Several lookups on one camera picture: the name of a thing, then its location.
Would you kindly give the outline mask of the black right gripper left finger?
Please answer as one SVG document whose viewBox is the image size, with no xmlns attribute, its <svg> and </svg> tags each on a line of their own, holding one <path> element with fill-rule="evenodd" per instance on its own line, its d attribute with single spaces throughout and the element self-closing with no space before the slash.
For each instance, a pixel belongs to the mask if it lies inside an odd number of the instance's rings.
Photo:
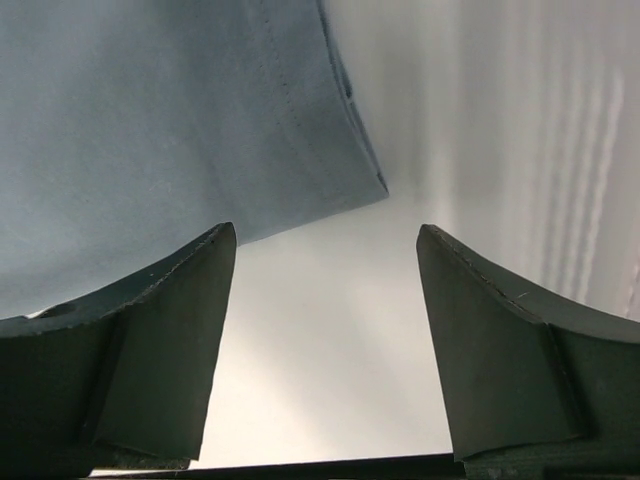
<svg viewBox="0 0 640 480">
<path fill-rule="evenodd" d="M 97 291 L 3 319 L 2 477 L 198 459 L 235 258 L 235 229 L 222 223 Z"/>
</svg>

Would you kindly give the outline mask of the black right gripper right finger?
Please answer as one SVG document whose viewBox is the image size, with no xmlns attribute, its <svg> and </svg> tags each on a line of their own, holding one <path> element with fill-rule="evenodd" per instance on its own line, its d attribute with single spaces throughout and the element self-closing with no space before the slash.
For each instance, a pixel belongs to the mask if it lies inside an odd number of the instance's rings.
<svg viewBox="0 0 640 480">
<path fill-rule="evenodd" d="M 471 479 L 635 479 L 639 325 L 434 225 L 417 256 L 453 454 Z"/>
</svg>

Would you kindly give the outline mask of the light blue t shirt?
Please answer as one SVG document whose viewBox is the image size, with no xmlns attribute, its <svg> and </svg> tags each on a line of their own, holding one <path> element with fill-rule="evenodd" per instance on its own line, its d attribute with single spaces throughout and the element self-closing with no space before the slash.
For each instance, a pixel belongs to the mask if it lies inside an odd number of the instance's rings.
<svg viewBox="0 0 640 480">
<path fill-rule="evenodd" d="M 388 195 L 319 1 L 5 1 L 1 313 Z"/>
</svg>

